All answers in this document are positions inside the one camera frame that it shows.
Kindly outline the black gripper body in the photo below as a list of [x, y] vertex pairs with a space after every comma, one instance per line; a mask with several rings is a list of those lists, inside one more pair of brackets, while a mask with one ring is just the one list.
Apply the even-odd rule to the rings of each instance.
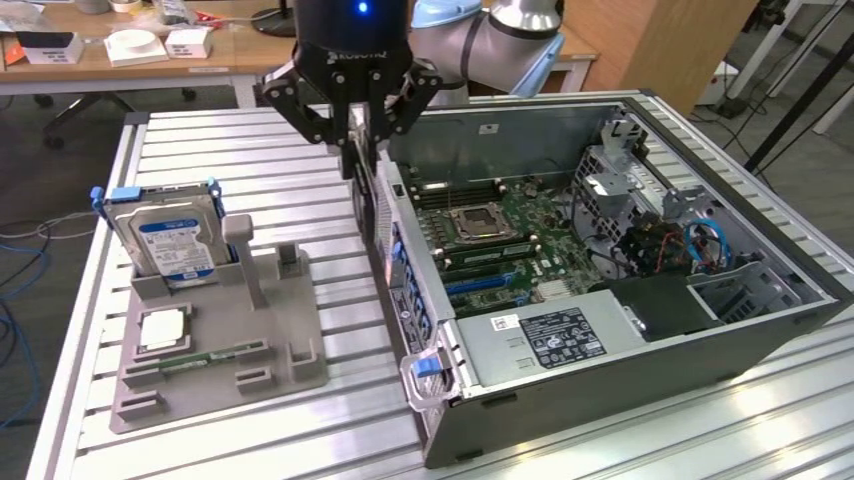
[[396, 93], [412, 66], [408, 3], [300, 0], [293, 12], [293, 68], [323, 97], [353, 104]]

